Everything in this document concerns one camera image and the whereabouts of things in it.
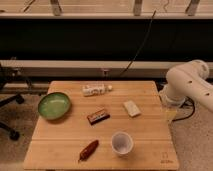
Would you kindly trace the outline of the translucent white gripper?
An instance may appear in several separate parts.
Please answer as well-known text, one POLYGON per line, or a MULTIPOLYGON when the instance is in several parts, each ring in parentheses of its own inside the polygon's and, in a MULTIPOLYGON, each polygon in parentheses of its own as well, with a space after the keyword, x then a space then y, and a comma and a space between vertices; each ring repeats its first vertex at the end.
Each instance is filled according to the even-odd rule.
POLYGON ((159 91, 159 96, 162 104, 168 107, 165 109, 165 114, 167 122, 171 123, 176 116, 175 108, 179 108, 185 102, 186 97, 171 85, 165 85, 163 89, 159 91))

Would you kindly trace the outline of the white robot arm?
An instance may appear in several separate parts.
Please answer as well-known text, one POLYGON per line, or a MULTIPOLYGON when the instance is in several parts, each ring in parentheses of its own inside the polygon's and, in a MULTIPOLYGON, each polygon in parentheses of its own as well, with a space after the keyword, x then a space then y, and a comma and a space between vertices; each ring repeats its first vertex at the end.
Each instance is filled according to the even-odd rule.
POLYGON ((168 123, 174 121, 177 109, 186 98, 213 112, 213 85, 206 81, 209 74, 209 66, 202 60, 176 65, 167 71, 167 83, 159 91, 159 96, 168 123))

